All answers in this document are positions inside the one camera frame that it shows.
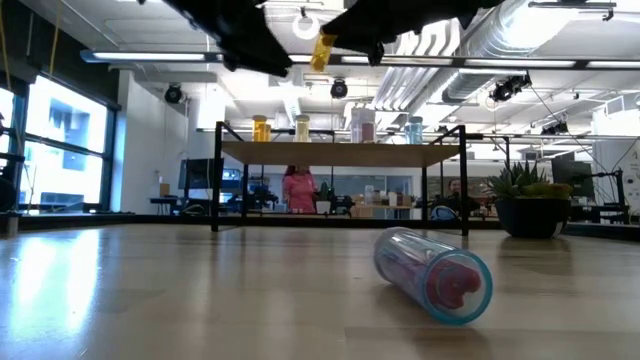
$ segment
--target black plant pot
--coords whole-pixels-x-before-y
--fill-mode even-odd
[[[560,199],[511,199],[496,202],[500,224],[511,236],[550,239],[569,220],[571,201]]]

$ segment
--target pink shirt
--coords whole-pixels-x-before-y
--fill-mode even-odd
[[[289,210],[306,214],[315,213],[316,209],[313,206],[315,187],[311,174],[285,176],[284,194],[289,200]]]

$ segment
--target computer monitor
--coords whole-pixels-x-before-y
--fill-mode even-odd
[[[595,198],[591,164],[555,158],[551,161],[553,182],[573,187],[571,196]]]
[[[188,167],[189,189],[212,189],[214,179],[213,164],[213,159],[182,160],[180,164],[180,181],[178,183],[178,187],[180,189],[185,188]]]

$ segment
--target green plant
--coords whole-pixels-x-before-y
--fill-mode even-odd
[[[320,186],[318,198],[318,201],[329,201],[329,185],[326,182],[323,182]]]
[[[500,176],[487,179],[489,192],[498,199],[552,198],[568,199],[573,189],[565,184],[549,184],[544,169],[538,172],[538,163],[533,167],[526,161],[515,163],[511,168],[505,163]]]

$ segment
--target floor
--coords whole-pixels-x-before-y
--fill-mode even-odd
[[[0,359],[631,359],[640,244],[434,238],[492,271],[434,322],[372,266],[378,230],[129,225],[0,240]]]

